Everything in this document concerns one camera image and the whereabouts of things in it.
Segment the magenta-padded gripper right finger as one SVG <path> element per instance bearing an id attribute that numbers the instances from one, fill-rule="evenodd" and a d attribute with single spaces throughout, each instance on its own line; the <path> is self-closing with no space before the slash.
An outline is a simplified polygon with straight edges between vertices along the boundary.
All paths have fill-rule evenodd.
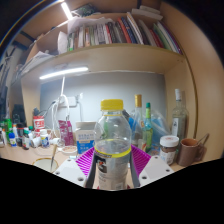
<path id="1" fill-rule="evenodd" d="M 130 170 L 133 186 L 143 187 L 173 173 L 158 155 L 150 156 L 139 148 L 131 147 Z"/>

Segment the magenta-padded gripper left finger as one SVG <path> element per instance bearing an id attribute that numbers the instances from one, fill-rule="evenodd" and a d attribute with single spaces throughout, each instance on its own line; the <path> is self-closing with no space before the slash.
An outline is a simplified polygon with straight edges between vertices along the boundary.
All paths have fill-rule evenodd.
<path id="1" fill-rule="evenodd" d="M 94 162 L 94 149 L 90 148 L 76 159 L 68 158 L 54 172 L 67 181 L 78 186 L 91 189 L 94 185 L 96 164 Z"/>

